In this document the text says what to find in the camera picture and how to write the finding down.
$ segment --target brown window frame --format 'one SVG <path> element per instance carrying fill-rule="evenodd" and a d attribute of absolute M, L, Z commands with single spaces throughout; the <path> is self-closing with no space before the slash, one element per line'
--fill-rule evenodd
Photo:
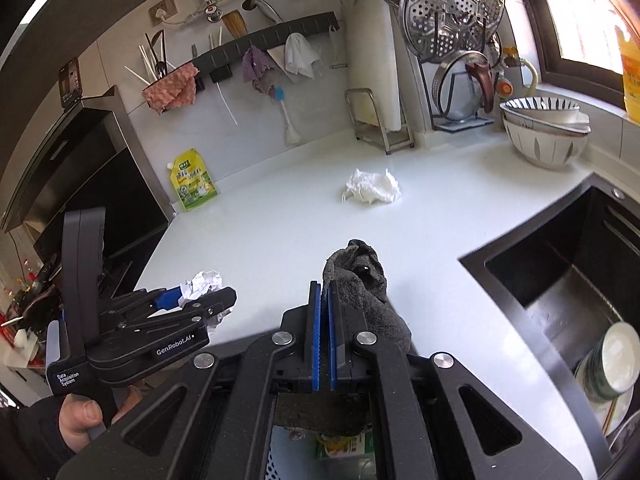
<path fill-rule="evenodd" d="M 624 108 L 622 75 L 606 68 L 563 58 L 547 0 L 522 1 L 536 42 L 542 81 Z"/>

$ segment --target range hood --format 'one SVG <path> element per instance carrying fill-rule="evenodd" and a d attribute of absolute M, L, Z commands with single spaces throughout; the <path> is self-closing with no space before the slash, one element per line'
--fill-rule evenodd
<path fill-rule="evenodd" d="M 64 113 L 20 179 L 0 230 L 21 224 L 34 239 L 78 190 L 113 157 L 128 150 L 159 208 L 170 222 L 173 209 L 140 145 L 135 130 L 113 86 L 100 97 L 84 98 Z"/>

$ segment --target kitchen counter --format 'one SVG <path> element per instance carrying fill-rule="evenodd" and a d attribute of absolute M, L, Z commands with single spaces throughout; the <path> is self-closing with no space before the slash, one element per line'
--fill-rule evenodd
<path fill-rule="evenodd" d="M 355 168 L 388 168 L 402 198 L 391 205 L 343 203 Z M 279 327 L 284 311 L 306 303 L 325 260 L 350 239 L 364 240 L 378 253 L 389 298 L 420 355 L 450 352 L 594 480 L 589 450 L 564 400 L 458 261 L 592 171 L 586 162 L 559 172 L 536 168 L 491 128 L 457 134 L 434 150 L 391 156 L 338 134 L 221 181 L 219 197 L 174 219 L 138 286 L 171 287 L 200 270 L 218 270 L 238 292 L 233 313 L 212 339 L 221 344 Z"/>

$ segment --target finger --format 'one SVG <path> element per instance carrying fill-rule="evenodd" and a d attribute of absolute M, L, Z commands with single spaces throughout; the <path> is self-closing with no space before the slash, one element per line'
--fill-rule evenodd
<path fill-rule="evenodd" d="M 122 403 L 122 406 L 118 410 L 118 413 L 113 417 L 112 424 L 118 422 L 123 416 L 127 415 L 133 407 L 142 400 L 142 393 L 135 386 L 129 387 L 129 395 Z"/>
<path fill-rule="evenodd" d="M 63 440 L 75 452 L 80 451 L 90 442 L 86 430 L 95 428 L 102 422 L 102 410 L 94 400 L 78 398 L 73 395 L 65 397 L 58 427 Z"/>

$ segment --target white cutting board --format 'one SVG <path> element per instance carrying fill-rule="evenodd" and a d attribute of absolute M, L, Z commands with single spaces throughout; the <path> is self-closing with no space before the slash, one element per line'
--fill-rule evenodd
<path fill-rule="evenodd" d="M 384 0 L 355 0 L 346 13 L 349 88 L 370 88 L 387 130 L 398 131 L 400 94 L 391 9 Z M 356 119 L 378 126 L 371 101 L 352 96 Z"/>

